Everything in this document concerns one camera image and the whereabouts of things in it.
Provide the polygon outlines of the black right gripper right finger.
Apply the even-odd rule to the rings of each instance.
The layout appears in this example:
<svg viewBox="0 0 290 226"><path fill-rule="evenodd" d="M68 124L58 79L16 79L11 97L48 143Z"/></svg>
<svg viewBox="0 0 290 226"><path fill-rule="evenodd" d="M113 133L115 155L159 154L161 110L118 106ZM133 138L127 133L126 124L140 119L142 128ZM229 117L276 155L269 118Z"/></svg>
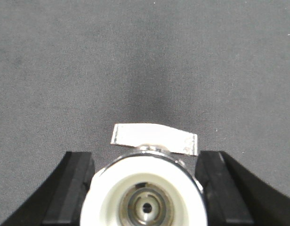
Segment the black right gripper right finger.
<svg viewBox="0 0 290 226"><path fill-rule="evenodd" d="M290 198L224 151L202 151L195 178L210 226L290 226Z"/></svg>

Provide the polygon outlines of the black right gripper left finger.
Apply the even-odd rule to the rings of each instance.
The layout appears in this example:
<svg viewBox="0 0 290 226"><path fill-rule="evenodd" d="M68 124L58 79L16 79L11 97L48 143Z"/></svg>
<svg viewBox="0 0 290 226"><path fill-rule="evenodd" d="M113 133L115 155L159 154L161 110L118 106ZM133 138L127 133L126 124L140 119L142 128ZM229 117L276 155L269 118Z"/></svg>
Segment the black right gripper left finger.
<svg viewBox="0 0 290 226"><path fill-rule="evenodd" d="M91 152L66 152L43 184L2 225L78 226L94 174Z"/></svg>

